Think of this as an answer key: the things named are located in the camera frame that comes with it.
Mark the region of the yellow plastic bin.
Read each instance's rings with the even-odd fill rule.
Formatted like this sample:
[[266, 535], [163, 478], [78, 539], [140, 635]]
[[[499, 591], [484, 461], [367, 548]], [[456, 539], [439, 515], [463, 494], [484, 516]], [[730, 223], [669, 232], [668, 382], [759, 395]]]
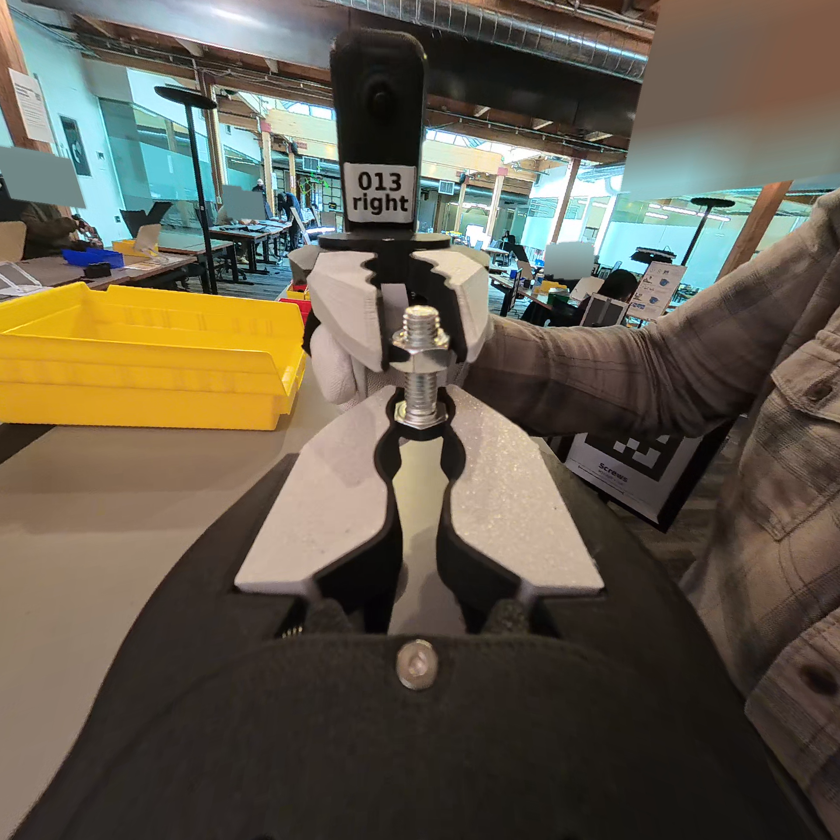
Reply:
[[306, 356], [291, 301], [84, 283], [2, 303], [4, 424], [270, 431]]

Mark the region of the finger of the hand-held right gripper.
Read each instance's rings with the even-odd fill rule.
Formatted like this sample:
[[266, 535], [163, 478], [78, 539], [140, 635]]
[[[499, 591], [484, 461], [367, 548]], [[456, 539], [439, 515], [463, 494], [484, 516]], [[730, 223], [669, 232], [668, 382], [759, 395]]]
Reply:
[[370, 251], [322, 251], [308, 278], [313, 314], [353, 360], [384, 372], [381, 297]]
[[492, 332], [487, 258], [469, 248], [418, 250], [410, 256], [410, 291], [435, 308], [457, 363], [472, 363]]

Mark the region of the person's right hand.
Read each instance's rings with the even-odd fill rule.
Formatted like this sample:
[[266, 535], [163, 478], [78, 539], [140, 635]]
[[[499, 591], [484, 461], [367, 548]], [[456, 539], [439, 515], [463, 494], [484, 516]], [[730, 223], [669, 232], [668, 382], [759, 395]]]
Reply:
[[303, 333], [305, 352], [323, 398], [346, 412], [387, 385], [403, 385], [401, 372], [373, 371], [347, 351], [329, 325], [308, 316]]

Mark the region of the black vertical pole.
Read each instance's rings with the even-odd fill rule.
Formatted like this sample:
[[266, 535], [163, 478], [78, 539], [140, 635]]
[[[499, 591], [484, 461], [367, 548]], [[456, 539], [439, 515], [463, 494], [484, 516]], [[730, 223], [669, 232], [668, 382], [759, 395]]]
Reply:
[[190, 145], [190, 152], [192, 156], [192, 168], [194, 173], [194, 181], [196, 185], [198, 220], [203, 233], [204, 261], [206, 273], [206, 281], [203, 283], [203, 289], [206, 294], [216, 295], [217, 279], [213, 256], [212, 239], [209, 231], [209, 223], [207, 218], [207, 206], [203, 186], [201, 163], [197, 149], [194, 111], [202, 110], [214, 112], [215, 110], [217, 110], [217, 104], [213, 99], [210, 99], [209, 97], [204, 96], [198, 92], [187, 90], [183, 87], [156, 86], [154, 87], [154, 91], [162, 99], [182, 105], [185, 110], [186, 130]]

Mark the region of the person's plaid shirt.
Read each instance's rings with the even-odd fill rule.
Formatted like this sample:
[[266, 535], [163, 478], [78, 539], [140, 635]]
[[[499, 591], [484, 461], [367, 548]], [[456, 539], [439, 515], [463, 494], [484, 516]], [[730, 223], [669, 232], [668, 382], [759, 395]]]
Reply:
[[713, 418], [747, 410], [686, 592], [759, 735], [838, 838], [838, 191], [677, 311]]

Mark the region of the framed marker sign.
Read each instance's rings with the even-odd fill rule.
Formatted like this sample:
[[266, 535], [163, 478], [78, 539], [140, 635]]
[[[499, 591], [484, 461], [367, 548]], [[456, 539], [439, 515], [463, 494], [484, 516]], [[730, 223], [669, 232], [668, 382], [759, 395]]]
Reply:
[[565, 467], [594, 489], [660, 532], [667, 532], [706, 474], [732, 430], [728, 421], [696, 438], [593, 434], [553, 440]]

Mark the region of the white wall notice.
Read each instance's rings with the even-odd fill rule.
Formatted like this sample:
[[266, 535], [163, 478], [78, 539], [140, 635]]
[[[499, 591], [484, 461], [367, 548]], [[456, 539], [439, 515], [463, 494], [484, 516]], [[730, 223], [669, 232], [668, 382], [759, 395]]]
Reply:
[[38, 80], [13, 68], [8, 68], [8, 73], [28, 139], [54, 143], [46, 102]]

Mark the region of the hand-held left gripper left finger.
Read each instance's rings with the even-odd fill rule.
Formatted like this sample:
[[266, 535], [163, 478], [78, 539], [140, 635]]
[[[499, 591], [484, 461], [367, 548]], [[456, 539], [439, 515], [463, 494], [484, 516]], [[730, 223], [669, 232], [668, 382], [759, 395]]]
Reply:
[[327, 599], [385, 634], [403, 567], [393, 480], [397, 389], [334, 419], [299, 453], [234, 578], [240, 592]]

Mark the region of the grey background desk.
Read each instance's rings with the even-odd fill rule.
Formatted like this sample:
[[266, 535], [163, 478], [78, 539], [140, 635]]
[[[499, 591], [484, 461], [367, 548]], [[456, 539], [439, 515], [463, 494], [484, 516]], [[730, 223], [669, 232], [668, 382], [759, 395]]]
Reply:
[[57, 288], [75, 282], [84, 282], [94, 290], [104, 290], [109, 286], [128, 286], [141, 288], [175, 288], [186, 280], [192, 269], [198, 267], [194, 256], [163, 255], [156, 259], [129, 258], [125, 266], [111, 268], [110, 276], [88, 278], [84, 268], [72, 266], [62, 257], [52, 256], [15, 263], [11, 280], [18, 284], [30, 284], [35, 280], [42, 287]]

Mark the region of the silver hex bolt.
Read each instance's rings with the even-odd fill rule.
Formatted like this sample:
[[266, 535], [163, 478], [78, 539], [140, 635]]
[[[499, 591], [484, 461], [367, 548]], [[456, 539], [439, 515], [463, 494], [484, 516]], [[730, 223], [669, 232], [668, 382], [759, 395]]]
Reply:
[[[402, 327], [411, 340], [433, 337], [440, 325], [438, 310], [427, 304], [412, 305], [404, 310]], [[438, 397], [437, 374], [403, 374], [403, 399], [395, 407], [395, 420], [406, 428], [425, 433], [445, 423], [447, 409]]]

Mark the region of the person's right forearm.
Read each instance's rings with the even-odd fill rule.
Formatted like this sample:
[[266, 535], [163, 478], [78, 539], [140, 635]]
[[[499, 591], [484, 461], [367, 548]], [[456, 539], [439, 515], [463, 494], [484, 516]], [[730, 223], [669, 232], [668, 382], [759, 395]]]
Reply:
[[767, 311], [798, 255], [794, 234], [641, 329], [496, 318], [464, 387], [535, 434], [697, 437], [761, 393], [790, 330]]

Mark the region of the instruction poster board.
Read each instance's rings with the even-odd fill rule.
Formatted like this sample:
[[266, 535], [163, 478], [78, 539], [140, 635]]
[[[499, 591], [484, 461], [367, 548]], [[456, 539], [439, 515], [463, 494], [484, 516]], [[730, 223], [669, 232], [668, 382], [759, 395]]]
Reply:
[[633, 317], [642, 322], [654, 321], [665, 314], [681, 281], [686, 266], [652, 261], [633, 297]]

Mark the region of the silver hex nut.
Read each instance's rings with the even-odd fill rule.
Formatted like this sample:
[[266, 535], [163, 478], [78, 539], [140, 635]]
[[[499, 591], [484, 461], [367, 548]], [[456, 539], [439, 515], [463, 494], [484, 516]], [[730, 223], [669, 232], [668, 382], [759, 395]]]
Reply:
[[409, 339], [406, 331], [393, 333], [389, 365], [406, 375], [425, 375], [444, 372], [451, 364], [449, 336], [438, 330], [435, 336]]

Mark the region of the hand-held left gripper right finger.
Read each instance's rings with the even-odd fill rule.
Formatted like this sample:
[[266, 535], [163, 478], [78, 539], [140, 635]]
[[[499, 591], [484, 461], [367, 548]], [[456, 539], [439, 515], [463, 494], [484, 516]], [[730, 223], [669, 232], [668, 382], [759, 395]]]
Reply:
[[463, 389], [446, 389], [440, 467], [447, 478], [437, 573], [469, 633], [503, 601], [600, 596], [605, 583], [540, 446]]

